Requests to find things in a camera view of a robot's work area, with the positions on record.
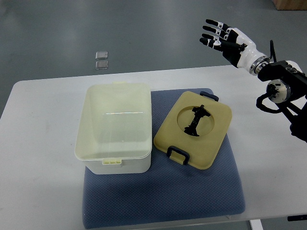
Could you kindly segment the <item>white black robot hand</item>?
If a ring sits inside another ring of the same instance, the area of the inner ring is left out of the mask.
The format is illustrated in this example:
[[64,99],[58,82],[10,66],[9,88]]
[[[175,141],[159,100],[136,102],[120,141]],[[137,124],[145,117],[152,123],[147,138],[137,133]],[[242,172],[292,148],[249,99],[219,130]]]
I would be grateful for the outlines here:
[[209,34],[202,34],[200,42],[221,52],[234,67],[257,75],[269,64],[269,57],[259,52],[256,44],[238,28],[211,19],[206,23],[202,28]]

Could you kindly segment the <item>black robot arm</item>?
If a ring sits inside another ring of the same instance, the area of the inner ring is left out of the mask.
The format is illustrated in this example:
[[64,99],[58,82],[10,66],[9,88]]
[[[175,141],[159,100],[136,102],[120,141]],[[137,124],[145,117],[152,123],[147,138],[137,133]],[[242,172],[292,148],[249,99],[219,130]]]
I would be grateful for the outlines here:
[[268,81],[265,94],[256,100],[260,110],[282,113],[290,121],[291,135],[302,141],[307,140],[307,106],[302,108],[293,104],[307,96],[307,77],[287,61],[263,64],[257,73],[261,81]]

